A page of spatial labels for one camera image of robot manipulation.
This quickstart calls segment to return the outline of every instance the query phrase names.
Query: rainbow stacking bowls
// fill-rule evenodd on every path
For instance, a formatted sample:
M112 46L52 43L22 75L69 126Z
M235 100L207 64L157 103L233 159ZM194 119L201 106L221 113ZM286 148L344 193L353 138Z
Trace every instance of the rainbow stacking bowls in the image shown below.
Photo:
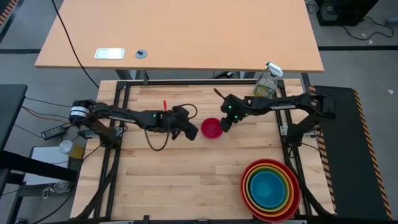
M252 162L243 172L240 188L244 204L265 222L289 219L299 207L301 195L296 176L273 159Z

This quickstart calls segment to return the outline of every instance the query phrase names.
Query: floor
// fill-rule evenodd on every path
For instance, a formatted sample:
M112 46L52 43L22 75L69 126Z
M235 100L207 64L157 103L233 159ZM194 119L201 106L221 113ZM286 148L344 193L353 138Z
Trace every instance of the floor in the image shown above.
M368 14L375 21L383 23L388 16L398 16L398 1L380 0ZM315 14L309 15L318 46L360 46L360 45L398 45L398 35L388 39L375 35L369 41L360 41L349 37L341 27L320 27ZM50 30L55 18L55 11L50 1L25 0L19 9L7 34L0 39L0 49L39 49ZM349 28L353 35L366 37L374 31L389 32L388 29L362 22L358 27ZM347 86L358 90L364 114L372 136L384 185L389 197L393 216L398 218L398 51L357 51L357 52L320 52L325 72L310 74L310 81L316 85ZM34 67L37 54L14 55L0 54L0 83L24 83L28 85L27 96L40 100L71 104L77 99L95 99L97 89L79 69L38 69ZM112 70L88 70L93 79L116 80L118 76ZM149 71L150 78L210 78L213 72L193 71ZM297 78L300 74L289 73L286 78ZM68 116L68 108L43 105L25 100L24 105L43 113ZM58 125L57 122L45 121L21 111L16 124L33 133ZM69 130L64 139L76 136L74 129ZM14 128L6 145L7 151L28 156L32 146L54 146L60 139L43 141L23 130ZM15 190L15 185L8 185L4 192ZM6 222L9 207L14 194L5 195L0 201L0 224ZM66 197L25 198L20 218L30 223L46 216L60 205ZM70 199L55 215L45 222L63 221L69 217L73 199Z

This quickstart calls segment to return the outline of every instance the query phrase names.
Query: light wood desk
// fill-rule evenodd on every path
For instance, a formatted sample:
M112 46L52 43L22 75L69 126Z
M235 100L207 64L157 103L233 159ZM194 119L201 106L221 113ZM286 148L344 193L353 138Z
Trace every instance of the light wood desk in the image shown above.
M115 88L116 81L102 81L98 101L113 104ZM251 95L253 85L132 86L128 108L162 110L162 100L167 100L169 108L191 102L198 108L198 115L191 122L200 127L206 118L224 116L220 111L223 101L213 88L224 95L232 93L242 98ZM285 89L289 96L303 92L300 80L296 79L285 80ZM300 110L291 113L295 123L307 115ZM215 140L206 139L201 132L194 141L181 135L175 141L170 140L160 152L149 148L143 130L134 124L127 126L112 220L142 220L143 215L150 215L151 220L251 218L239 194L244 168L260 158L283 162L274 112L245 118ZM164 134L150 133L149 137L154 147L165 141ZM304 137L303 141L317 146L314 138ZM86 154L98 144L98 140L88 141ZM319 152L308 146L299 150L308 188L329 212L334 213ZM71 217L78 215L96 192L103 156L104 151L98 150L84 161ZM103 212L107 195L103 197Z
M60 15L86 68L323 71L304 0L65 0ZM98 48L126 53L98 60ZM57 17L35 66L79 68Z

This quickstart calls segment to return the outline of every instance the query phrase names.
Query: yellow black hazard tape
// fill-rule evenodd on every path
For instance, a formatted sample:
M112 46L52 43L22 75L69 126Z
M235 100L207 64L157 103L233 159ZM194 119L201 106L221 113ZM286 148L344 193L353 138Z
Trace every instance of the yellow black hazard tape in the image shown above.
M18 0L10 0L7 7L5 8L4 12L0 14L0 26L5 23L7 17L11 15L12 10L17 5Z
M314 86L310 86L309 89L310 89L310 93L313 93L313 94L316 93L316 89L315 89ZM336 211L335 195L333 193L333 187L332 187L332 184L331 184L329 162L328 162L328 154L326 153L325 140L323 138L322 131L318 131L317 144L318 144L318 149L319 149L320 156L321 156L323 171L325 172L326 182L327 182L328 187L329 187L329 193L330 193L331 202L333 204L333 208Z
M383 181L382 181L382 178L381 178L379 166L377 165L376 155L375 155L375 153L373 151L373 145L372 145L372 141L371 141L371 136L369 134L368 127L366 126L366 121L365 121L365 117L364 117L364 114L363 114L361 101L359 100L359 95L358 95L358 92L356 90L354 90L354 96L355 96L356 104L358 106L359 115L361 117L363 131L365 133L365 138L366 138L366 141L368 142L368 148L369 148L369 153L371 155L371 159L372 159L372 162L373 162L374 172L376 173L377 182L379 183L381 197L382 197L382 199L384 201L384 207L386 208L387 216L392 220L391 208L390 208L390 205L388 203L387 194L386 194L386 190L384 189L384 185L383 185Z

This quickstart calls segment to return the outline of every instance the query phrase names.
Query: spray bottle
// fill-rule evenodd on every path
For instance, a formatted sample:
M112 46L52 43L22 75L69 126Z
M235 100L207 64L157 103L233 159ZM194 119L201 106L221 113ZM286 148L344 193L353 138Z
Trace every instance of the spray bottle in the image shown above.
M277 88L277 77L282 77L284 72L281 68L273 63L267 62L267 66L270 73L266 78L263 78L261 74L257 80L256 87L254 88L254 96L262 96L265 98L271 98Z

